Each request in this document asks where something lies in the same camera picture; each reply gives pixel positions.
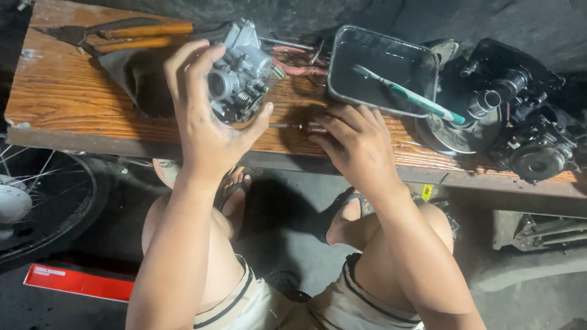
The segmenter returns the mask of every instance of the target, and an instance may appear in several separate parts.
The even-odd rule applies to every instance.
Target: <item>hand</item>
[[[329,134],[310,135],[346,180],[370,202],[403,185],[396,171],[389,129],[379,110],[335,106],[315,116]]]
[[[243,130],[224,124],[212,112],[207,75],[226,51],[207,40],[186,43],[165,62],[183,150],[183,168],[199,180],[220,181],[269,127],[273,104],[266,103]]]

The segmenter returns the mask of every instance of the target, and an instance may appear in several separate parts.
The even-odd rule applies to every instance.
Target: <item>green toothbrush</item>
[[[394,82],[391,82],[379,75],[376,75],[375,73],[373,73],[371,70],[367,69],[366,67],[362,66],[362,65],[358,65],[355,64],[353,65],[353,70],[355,72],[360,73],[361,75],[363,75],[363,77],[365,79],[367,78],[372,78],[375,80],[380,81],[382,84],[384,84],[385,86],[389,87],[390,89],[393,89],[397,92],[400,92],[402,94],[404,94],[406,96],[406,99],[411,102],[412,104],[422,107],[426,110],[428,110],[429,112],[434,113],[435,115],[437,115],[438,117],[444,119],[444,120],[448,120],[449,122],[453,122],[455,124],[463,124],[465,122],[465,118],[457,115],[456,113],[447,110],[446,108],[432,102],[431,100],[426,99],[425,97],[422,97],[414,92],[412,92],[409,89],[406,89]]]

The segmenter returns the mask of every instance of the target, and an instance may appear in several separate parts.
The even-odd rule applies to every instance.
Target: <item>leg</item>
[[[244,181],[250,186],[251,178],[243,174],[232,177],[232,182],[227,184],[225,190],[236,182]],[[230,238],[238,235],[238,229],[242,224],[244,212],[245,193],[242,190],[235,191],[229,198],[224,207],[224,212],[213,208],[211,210],[210,221],[210,252],[208,255],[208,274],[206,277],[206,286],[204,296],[196,314],[208,311],[218,305],[226,298],[240,282],[244,269],[237,260],[230,244]],[[142,246],[143,253],[147,252],[149,242],[157,230],[157,226],[163,218],[163,213],[167,207],[169,195],[159,197],[147,213],[143,226]]]
[[[360,207],[349,203],[335,216],[327,234],[329,244],[345,243],[363,251],[355,265],[354,275],[363,290],[386,304],[403,311],[414,312],[414,307],[402,292],[394,276],[394,265],[390,261],[387,245],[376,214],[358,218]],[[444,213],[436,206],[417,201],[420,212],[428,224],[453,252],[453,235]]]

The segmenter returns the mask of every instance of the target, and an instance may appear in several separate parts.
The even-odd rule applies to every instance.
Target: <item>black liquid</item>
[[[375,79],[364,79],[355,72],[355,64],[422,95],[434,95],[435,61],[431,53],[392,39],[362,31],[345,30],[336,45],[330,73],[330,85],[337,93],[374,105],[402,111],[425,113],[418,107],[402,104],[390,90]]]

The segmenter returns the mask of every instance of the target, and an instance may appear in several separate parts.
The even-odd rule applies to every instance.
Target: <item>screwdriver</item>
[[[307,122],[305,124],[282,124],[282,123],[269,123],[269,127],[276,128],[293,128],[303,130],[306,133],[327,133],[328,131],[322,127],[319,123]]]

